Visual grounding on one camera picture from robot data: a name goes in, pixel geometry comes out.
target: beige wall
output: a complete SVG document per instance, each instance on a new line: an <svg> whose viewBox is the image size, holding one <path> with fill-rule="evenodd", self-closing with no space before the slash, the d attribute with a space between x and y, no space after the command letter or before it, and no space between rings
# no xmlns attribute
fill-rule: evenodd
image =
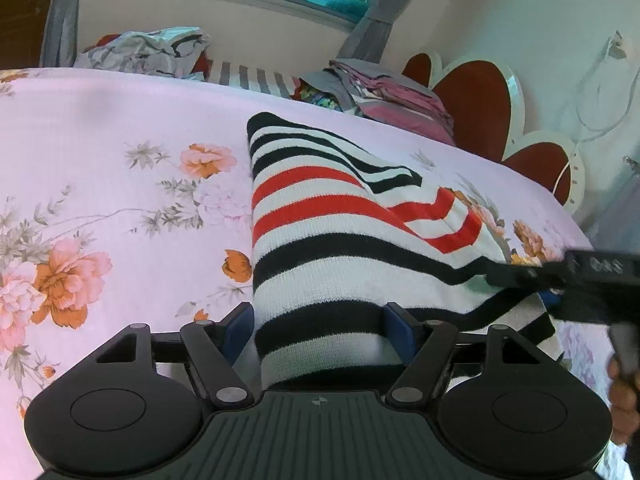
<svg viewBox="0 0 640 480"><path fill-rule="evenodd" d="M447 1L413 0L394 26L383 63L401 70L427 41ZM211 56L290 75L320 70L347 37L290 14L221 0L80 0L78 47L105 34L175 25L207 31Z"/></svg>
<svg viewBox="0 0 640 480"><path fill-rule="evenodd" d="M444 63L473 54L506 63L522 84L525 132L548 128L577 140L593 135L575 113L578 82L617 29L640 54L639 18L640 0L450 0L427 43ZM598 70L580 99L589 124L601 128L620 117L639 64L640 56ZM638 93L624 124L580 148L587 191L575 218L583 226L628 178L623 155L640 157Z"/></svg>

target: striped sweater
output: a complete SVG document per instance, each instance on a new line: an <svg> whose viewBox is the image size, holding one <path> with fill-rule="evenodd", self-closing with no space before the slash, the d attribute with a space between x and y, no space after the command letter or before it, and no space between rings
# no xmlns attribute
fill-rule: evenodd
<svg viewBox="0 0 640 480"><path fill-rule="evenodd" d="M389 301L463 332L504 323L561 354L537 295L487 284L482 265L502 251L450 190L273 114L252 117L248 137L264 388L385 390L402 372L382 336Z"/></svg>

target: floral bedsheet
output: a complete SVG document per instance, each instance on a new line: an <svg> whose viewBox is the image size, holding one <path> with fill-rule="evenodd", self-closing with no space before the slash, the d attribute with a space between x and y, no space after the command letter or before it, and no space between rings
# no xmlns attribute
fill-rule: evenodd
<svg viewBox="0 0 640 480"><path fill-rule="evenodd" d="M385 124L256 92L111 72L0 72L0 464L36 478L31 399L134 322L154 332L251 301L246 122L270 111L408 165L474 210L505 261L588 241L508 168ZM605 397L603 328L558 323L572 372ZM628 474L610 445L605 478Z"/></svg>

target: electrical cord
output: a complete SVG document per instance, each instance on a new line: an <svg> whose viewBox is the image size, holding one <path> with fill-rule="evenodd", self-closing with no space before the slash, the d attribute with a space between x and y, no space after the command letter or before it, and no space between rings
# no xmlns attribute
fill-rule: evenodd
<svg viewBox="0 0 640 480"><path fill-rule="evenodd" d="M597 62L594 63L594 66L589 70L589 72L587 72L586 76L582 79L582 81L578 85L578 89L577 89L576 96L575 96L575 99L574 99L575 114L578 117L578 120L580 121L580 124L583 127L585 127L587 130L589 130L590 132L596 133L597 135L594 135L594 136L589 137L587 139L579 139L575 143L574 150L572 151L572 154L568 157L566 164L564 165L564 167L560 171L560 174L558 175L558 178L556 178L556 182L554 184L553 191L552 191L553 195L556 194L556 190L558 189L558 185L560 184L560 180L562 179L562 176L565 174L566 170L569 168L569 166L571 164L571 159L574 158L575 155L577 155L578 146L580 144L584 144L586 142L591 142L593 140L597 140L597 139L600 139L600 138L604 137L609 132L611 132L612 130L614 130L618 126L620 126L620 124L622 124L623 121L625 121L625 119L628 117L628 115L629 115L629 113L631 111L631 105L633 104L633 100L634 100L634 97L635 97L635 94L636 94L636 85L638 84L638 78L640 77L640 67L638 67L638 70L636 71L636 76L634 77L634 79L633 79L633 81L631 83L631 86L629 87L629 99L628 99L628 102L626 104L626 110L624 111L624 113L620 116L620 118L617 121L613 122L609 126L606 126L605 128L597 129L597 128L591 128L585 121L582 120L582 117L580 116L580 107L578 105L578 99L582 96L582 94L584 92L584 86L586 85L586 82L590 78L590 76L592 76L596 72L596 70L601 65L601 63L604 63L606 65L607 57L608 57L609 52L610 52L610 50L612 48L612 45L613 45L613 42L614 42L614 38L615 38L615 36L612 36L611 38L609 38L609 41L607 41L607 45L604 48L603 54L598 56Z"/></svg>

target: striped cloth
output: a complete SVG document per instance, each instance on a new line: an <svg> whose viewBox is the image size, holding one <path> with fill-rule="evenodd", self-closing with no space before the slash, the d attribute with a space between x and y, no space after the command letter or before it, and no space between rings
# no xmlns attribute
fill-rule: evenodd
<svg viewBox="0 0 640 480"><path fill-rule="evenodd" d="M380 307L463 332L511 326L561 355L537 294L489 286L504 257L449 190L331 132L261 113L248 122L254 176L255 348L262 386L391 386L402 365Z"/></svg>
<svg viewBox="0 0 640 480"><path fill-rule="evenodd" d="M284 97L285 99L289 99L300 82L297 78L282 75L279 72L268 72L261 68L250 68L218 60L210 62L210 74L207 81Z"/></svg>

